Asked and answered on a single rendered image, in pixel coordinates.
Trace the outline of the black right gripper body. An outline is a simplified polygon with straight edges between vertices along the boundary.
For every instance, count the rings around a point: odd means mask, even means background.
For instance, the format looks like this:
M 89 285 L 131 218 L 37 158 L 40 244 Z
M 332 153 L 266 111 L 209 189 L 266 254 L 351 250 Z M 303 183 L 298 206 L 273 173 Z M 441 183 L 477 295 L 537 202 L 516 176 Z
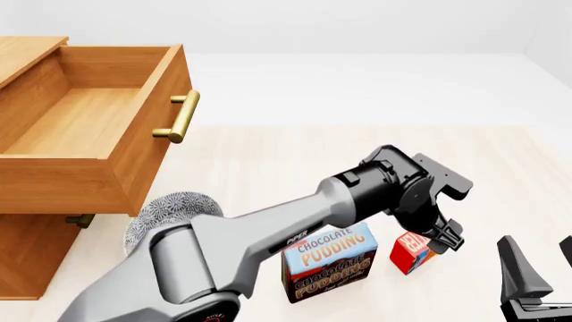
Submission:
M 572 302 L 543 302 L 540 298 L 501 295 L 506 322 L 572 322 Z

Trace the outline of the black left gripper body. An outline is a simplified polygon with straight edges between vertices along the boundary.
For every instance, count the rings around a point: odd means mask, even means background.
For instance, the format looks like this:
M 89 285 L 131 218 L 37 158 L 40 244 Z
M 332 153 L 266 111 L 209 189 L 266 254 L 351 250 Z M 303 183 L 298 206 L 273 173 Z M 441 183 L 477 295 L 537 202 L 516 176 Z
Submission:
M 421 235 L 430 240 L 428 243 L 443 243 L 448 250 L 458 251 L 465 243 L 463 227 L 454 219 L 446 219 L 437 205 L 429 207 L 429 215 L 429 226 Z

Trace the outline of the red butter box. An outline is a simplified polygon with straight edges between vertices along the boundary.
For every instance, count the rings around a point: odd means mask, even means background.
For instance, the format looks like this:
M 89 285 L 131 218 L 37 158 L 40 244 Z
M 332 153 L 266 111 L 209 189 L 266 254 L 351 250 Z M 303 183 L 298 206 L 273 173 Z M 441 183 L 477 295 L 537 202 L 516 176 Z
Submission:
M 429 241 L 416 233 L 403 233 L 393 245 L 391 262 L 401 273 L 408 275 L 437 254 L 428 247 Z

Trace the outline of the wooden drawer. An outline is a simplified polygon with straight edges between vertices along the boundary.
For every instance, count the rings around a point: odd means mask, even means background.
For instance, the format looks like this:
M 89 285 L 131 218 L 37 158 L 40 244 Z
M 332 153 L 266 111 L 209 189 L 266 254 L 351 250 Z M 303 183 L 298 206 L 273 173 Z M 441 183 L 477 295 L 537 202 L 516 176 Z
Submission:
M 48 214 L 126 214 L 141 208 L 191 87 L 182 45 L 80 47 L 53 53 L 70 89 L 6 151 L 30 167 L 31 206 Z

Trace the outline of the wooden cabinet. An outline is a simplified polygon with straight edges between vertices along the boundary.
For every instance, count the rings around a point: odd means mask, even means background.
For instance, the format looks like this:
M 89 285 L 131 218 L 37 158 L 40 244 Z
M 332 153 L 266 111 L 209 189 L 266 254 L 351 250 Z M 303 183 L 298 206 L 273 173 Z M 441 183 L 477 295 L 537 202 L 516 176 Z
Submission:
M 76 240 L 67 215 L 32 207 L 30 167 L 6 151 L 70 89 L 53 56 L 68 37 L 0 37 L 0 301 L 38 300 Z

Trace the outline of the chocolate pudding box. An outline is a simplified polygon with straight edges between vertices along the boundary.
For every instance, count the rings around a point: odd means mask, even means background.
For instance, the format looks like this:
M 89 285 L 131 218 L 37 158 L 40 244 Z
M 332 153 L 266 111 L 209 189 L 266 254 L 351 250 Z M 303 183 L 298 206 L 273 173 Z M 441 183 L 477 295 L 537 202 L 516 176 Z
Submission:
M 366 223 L 305 238 L 282 251 L 282 284 L 290 303 L 367 278 L 378 243 Z

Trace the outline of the patterned grey bowl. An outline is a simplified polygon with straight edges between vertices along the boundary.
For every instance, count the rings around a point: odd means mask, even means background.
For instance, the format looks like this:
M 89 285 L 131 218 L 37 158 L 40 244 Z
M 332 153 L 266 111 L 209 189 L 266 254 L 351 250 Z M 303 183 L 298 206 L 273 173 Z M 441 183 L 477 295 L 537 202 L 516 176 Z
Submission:
M 123 250 L 128 257 L 144 236 L 157 227 L 190 222 L 195 216 L 223 216 L 219 204 L 200 192 L 173 192 L 152 200 L 131 219 L 123 235 Z

